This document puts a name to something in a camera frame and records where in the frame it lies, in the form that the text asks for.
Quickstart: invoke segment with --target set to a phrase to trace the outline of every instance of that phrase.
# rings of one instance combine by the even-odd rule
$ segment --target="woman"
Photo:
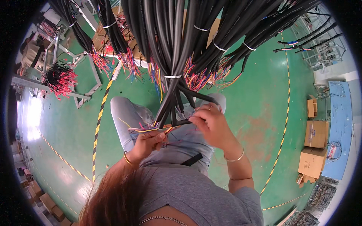
[[[220,104],[199,101],[196,112],[185,106],[192,124],[171,131],[141,133],[153,121],[150,111],[129,99],[114,97],[111,113],[124,157],[102,178],[79,217],[82,226],[99,225],[263,225],[260,196],[254,190],[252,168],[222,112],[225,97],[210,94]],[[229,191],[207,177],[214,148],[224,151]]]

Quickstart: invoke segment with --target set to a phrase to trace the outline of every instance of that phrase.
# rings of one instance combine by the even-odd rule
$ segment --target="hand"
[[[201,106],[189,121],[203,133],[205,140],[214,147],[222,150],[240,145],[231,132],[225,116],[214,103]]]
[[[162,131],[141,133],[138,135],[135,146],[130,151],[130,154],[132,153],[132,156],[141,161],[148,157],[153,150],[159,150],[162,146],[162,141],[167,142],[166,135]]]

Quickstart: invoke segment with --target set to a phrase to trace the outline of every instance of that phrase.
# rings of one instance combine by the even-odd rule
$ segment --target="woman's left hand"
[[[153,150],[159,150],[162,142],[167,142],[166,134],[162,131],[150,131],[138,135],[135,146],[130,151],[136,158],[142,160],[148,157]]]

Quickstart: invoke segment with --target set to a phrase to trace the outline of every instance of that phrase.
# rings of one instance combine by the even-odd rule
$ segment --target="gray t-shirt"
[[[165,205],[188,215],[199,226],[263,225],[259,193],[243,187],[234,194],[197,170],[176,164],[145,167],[152,177],[140,218]]]

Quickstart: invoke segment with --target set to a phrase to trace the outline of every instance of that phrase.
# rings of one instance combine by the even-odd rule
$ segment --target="woman's right hand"
[[[222,150],[239,146],[240,144],[231,132],[224,114],[218,109],[214,103],[203,105],[196,110],[189,121],[197,126],[211,146]]]

